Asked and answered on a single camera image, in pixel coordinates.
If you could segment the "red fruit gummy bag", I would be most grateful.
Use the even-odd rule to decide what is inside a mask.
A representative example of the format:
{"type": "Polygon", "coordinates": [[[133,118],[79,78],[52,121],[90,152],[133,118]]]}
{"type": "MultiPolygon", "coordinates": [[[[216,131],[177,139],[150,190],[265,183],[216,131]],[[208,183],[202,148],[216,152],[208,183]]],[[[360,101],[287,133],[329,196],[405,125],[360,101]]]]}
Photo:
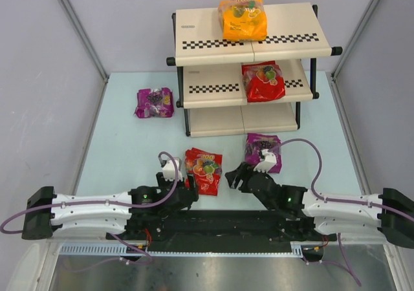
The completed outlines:
{"type": "Polygon", "coordinates": [[[223,156],[192,148],[185,152],[187,174],[193,175],[200,195],[218,196],[223,156]]]}
{"type": "Polygon", "coordinates": [[[285,80],[275,61],[241,66],[248,103],[272,102],[285,96],[285,80]]]}

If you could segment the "orange mango gummy bag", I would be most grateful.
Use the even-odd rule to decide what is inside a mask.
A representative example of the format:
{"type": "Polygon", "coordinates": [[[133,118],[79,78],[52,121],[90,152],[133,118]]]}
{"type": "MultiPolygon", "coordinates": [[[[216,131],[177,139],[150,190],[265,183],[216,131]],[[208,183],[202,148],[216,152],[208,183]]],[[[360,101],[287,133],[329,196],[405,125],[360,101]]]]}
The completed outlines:
{"type": "Polygon", "coordinates": [[[217,8],[223,38],[228,41],[263,41],[267,15],[263,0],[222,0],[217,8]]]}

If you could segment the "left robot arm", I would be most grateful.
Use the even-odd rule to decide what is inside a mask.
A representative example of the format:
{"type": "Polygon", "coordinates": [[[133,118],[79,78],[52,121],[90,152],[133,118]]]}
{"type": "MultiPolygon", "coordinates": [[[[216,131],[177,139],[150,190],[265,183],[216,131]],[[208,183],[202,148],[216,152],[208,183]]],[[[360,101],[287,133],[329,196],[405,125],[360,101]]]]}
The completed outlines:
{"type": "Polygon", "coordinates": [[[199,199],[195,179],[167,181],[157,173],[157,186],[139,186],[127,192],[98,197],[57,194],[44,186],[27,200],[22,239],[104,237],[132,227],[131,219],[163,219],[199,199]]]}

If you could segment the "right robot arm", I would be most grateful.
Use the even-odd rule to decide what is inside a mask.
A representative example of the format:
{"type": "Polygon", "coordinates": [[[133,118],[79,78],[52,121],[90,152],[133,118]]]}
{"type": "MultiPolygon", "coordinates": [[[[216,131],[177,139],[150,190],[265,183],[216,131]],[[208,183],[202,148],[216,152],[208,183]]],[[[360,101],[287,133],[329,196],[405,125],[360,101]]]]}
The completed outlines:
{"type": "Polygon", "coordinates": [[[286,220],[297,221],[303,240],[309,235],[349,234],[413,248],[413,201],[400,191],[341,196],[313,192],[301,186],[280,185],[267,173],[243,162],[225,173],[231,189],[253,194],[264,207],[286,220]]]}

